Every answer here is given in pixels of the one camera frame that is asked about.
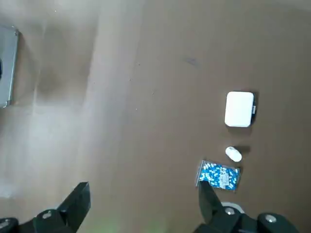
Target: white cube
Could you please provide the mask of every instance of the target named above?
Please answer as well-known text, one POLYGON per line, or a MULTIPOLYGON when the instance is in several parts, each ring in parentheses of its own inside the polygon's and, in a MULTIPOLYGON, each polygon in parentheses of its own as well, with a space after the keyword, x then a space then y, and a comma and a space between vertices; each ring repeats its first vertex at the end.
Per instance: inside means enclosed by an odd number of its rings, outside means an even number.
POLYGON ((225 106, 225 124, 230 127, 251 125, 255 96, 251 92, 231 91, 225 106))

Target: screw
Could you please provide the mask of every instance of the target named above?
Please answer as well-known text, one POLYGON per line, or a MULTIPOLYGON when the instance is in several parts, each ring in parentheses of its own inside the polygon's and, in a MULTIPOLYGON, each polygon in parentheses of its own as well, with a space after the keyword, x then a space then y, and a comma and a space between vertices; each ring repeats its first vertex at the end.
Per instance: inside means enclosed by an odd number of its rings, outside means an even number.
POLYGON ((52 216, 51 212, 48 211, 47 213, 45 213, 44 215, 42 215, 42 218, 43 218, 43 219, 46 219, 46 218, 49 218, 49 217, 51 217, 51 216, 52 216))
POLYGON ((5 228, 9 225, 9 220, 6 219, 5 222, 0 223, 0 229, 5 228))
POLYGON ((274 217, 273 215, 266 215, 266 220, 270 223, 275 223, 276 217, 274 217))
POLYGON ((233 215, 233 214, 235 214, 235 213, 234 213, 234 209, 232 209, 232 208, 226 208, 226 209, 225 209, 225 212, 226 212, 228 215, 233 215))

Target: metal plate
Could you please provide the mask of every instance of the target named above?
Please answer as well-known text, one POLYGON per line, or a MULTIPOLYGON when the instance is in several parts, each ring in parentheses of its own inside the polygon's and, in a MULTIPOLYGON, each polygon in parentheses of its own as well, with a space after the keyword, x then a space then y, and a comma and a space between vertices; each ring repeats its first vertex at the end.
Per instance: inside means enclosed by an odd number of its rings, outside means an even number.
POLYGON ((10 105, 12 100, 13 78, 17 54, 18 31, 15 28, 0 26, 0 107, 10 105))

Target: brown surface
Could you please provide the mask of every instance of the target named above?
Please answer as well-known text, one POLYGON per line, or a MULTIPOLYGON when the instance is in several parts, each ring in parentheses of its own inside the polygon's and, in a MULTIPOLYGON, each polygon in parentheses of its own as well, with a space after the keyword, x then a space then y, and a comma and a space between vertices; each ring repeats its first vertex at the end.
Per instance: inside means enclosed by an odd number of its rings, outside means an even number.
POLYGON ((80 232, 189 233, 198 163, 230 165, 225 148, 240 145, 239 190, 221 200, 308 232, 307 1, 56 2, 0 0, 1 23, 23 34, 0 112, 1 216, 24 221, 88 180, 80 232), (231 90, 257 93, 250 130, 224 125, 231 90))

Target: pill bag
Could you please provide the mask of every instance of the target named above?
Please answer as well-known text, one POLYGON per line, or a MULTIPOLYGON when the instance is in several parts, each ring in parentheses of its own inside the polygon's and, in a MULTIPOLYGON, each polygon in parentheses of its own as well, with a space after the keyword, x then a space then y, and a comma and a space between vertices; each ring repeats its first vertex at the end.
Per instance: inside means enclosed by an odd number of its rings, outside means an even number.
POLYGON ((203 160, 197 175, 199 181, 208 181, 213 188, 235 191, 241 176, 241 169, 203 160))

